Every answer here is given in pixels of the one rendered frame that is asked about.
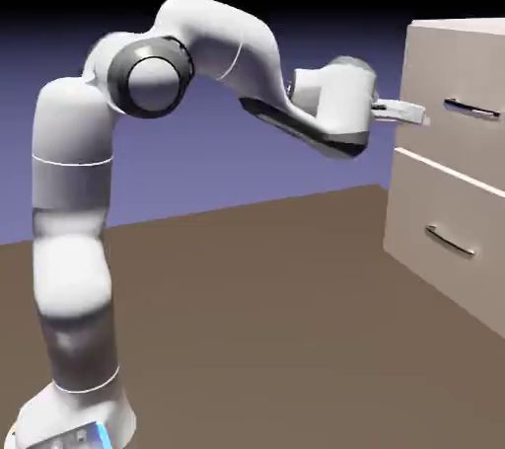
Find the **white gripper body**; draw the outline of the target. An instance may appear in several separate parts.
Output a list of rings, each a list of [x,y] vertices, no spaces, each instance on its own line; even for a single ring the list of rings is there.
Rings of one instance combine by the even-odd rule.
[[[376,120],[423,124],[425,107],[400,100],[379,99],[372,105],[372,114]]]

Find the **beige cabinet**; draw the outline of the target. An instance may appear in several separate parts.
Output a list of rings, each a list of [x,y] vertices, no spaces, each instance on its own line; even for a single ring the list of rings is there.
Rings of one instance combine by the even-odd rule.
[[[505,18],[407,30],[385,250],[505,337]]]

